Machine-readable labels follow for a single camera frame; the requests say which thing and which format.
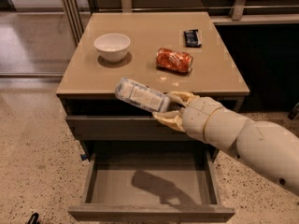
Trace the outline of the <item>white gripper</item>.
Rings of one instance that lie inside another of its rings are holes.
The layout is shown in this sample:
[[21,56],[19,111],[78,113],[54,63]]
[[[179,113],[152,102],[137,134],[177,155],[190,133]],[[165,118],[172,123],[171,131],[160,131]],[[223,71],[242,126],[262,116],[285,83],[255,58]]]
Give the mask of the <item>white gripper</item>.
[[199,97],[186,91],[171,91],[166,96],[186,107],[184,111],[153,112],[152,116],[163,125],[178,132],[185,131],[189,137],[205,143],[207,121],[223,105],[210,97]]

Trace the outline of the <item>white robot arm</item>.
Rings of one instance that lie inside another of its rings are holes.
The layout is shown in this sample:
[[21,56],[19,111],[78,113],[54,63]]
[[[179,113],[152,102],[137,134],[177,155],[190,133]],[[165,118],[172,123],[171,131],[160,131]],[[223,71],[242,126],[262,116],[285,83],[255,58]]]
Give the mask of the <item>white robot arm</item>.
[[153,117],[163,125],[210,144],[257,174],[299,195],[299,138],[269,121],[254,121],[210,97],[172,91],[174,111]]

